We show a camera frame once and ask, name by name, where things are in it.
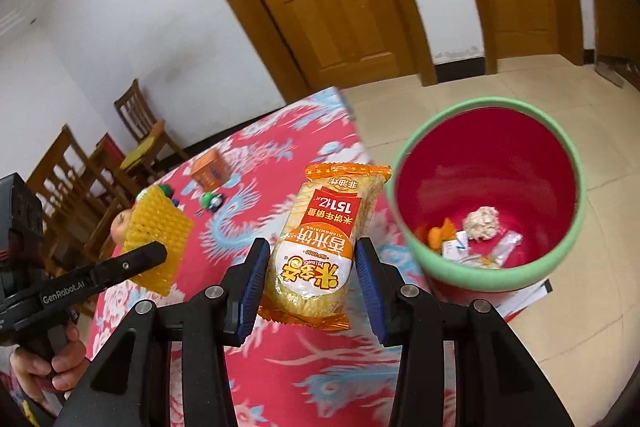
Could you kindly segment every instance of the tile floor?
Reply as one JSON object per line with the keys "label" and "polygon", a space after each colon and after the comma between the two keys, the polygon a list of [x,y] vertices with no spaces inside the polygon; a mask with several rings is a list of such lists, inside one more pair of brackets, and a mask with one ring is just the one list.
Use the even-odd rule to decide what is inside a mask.
{"label": "tile floor", "polygon": [[574,140],[586,170],[582,233],[553,273],[554,292],[511,326],[577,427],[615,402],[640,359],[640,92],[610,84],[559,55],[508,58],[498,74],[421,87],[415,76],[345,90],[376,162],[438,111],[476,96],[507,96],[546,110]]}

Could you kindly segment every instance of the finger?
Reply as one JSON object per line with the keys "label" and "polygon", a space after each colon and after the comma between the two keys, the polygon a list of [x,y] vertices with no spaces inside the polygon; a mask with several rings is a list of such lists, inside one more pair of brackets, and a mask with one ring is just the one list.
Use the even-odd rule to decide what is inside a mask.
{"label": "finger", "polygon": [[82,362],[73,369],[53,377],[53,387],[59,391],[70,391],[78,385],[78,381],[82,378],[82,375],[84,375],[88,367],[89,361],[87,359],[82,360]]}
{"label": "finger", "polygon": [[69,323],[66,326],[65,333],[66,339],[69,342],[77,342],[80,340],[80,331],[78,331],[78,327],[73,323]]}
{"label": "finger", "polygon": [[84,347],[82,342],[71,342],[66,344],[62,351],[53,357],[51,365],[56,373],[64,373],[82,362],[85,355],[86,347]]}
{"label": "finger", "polygon": [[15,378],[18,380],[18,384],[20,384],[24,394],[41,406],[46,407],[47,400],[44,398],[42,390],[33,375],[42,377],[48,375],[51,371],[49,364],[21,347],[12,353],[9,361],[14,370]]}

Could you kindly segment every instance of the yellow textured sponge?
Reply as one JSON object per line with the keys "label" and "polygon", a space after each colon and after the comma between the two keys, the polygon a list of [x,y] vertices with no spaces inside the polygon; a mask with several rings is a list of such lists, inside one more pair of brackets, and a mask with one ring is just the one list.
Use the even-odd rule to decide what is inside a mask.
{"label": "yellow textured sponge", "polygon": [[133,208],[122,253],[158,241],[166,248],[166,261],[131,280],[148,290],[167,296],[192,228],[193,221],[175,208],[160,187],[150,187]]}

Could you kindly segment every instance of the tablecloth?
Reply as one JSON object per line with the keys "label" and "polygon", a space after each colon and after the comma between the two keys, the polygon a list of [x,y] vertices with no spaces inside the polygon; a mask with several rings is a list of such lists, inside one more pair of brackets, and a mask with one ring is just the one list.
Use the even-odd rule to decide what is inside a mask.
{"label": "tablecloth", "polygon": [[[305,166],[318,162],[369,162],[348,109],[336,89],[313,94],[245,127],[215,146],[233,174],[222,188],[226,201],[215,214],[197,215],[202,191],[190,179],[192,158],[160,183],[175,189],[179,208],[195,226],[171,292],[165,298],[126,281],[98,299],[88,352],[92,358],[140,299],[179,303],[219,283],[240,263],[255,237],[273,245],[300,185]],[[405,281],[426,283],[402,242],[381,197],[369,236],[385,263]],[[225,349],[240,427],[386,426],[398,378],[399,347],[382,347],[369,326],[354,271],[347,314],[351,328],[328,333],[281,325],[258,317],[240,348]],[[171,420],[182,427],[181,345],[172,351]],[[446,345],[444,425],[454,425],[452,345]]]}

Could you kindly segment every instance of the rice cracker package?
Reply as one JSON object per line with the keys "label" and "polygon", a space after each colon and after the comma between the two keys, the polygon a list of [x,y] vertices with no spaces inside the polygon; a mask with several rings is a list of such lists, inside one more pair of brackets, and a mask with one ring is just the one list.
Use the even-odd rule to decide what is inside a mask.
{"label": "rice cracker package", "polygon": [[320,330],[346,330],[354,245],[365,233],[391,167],[309,165],[271,253],[258,313]]}

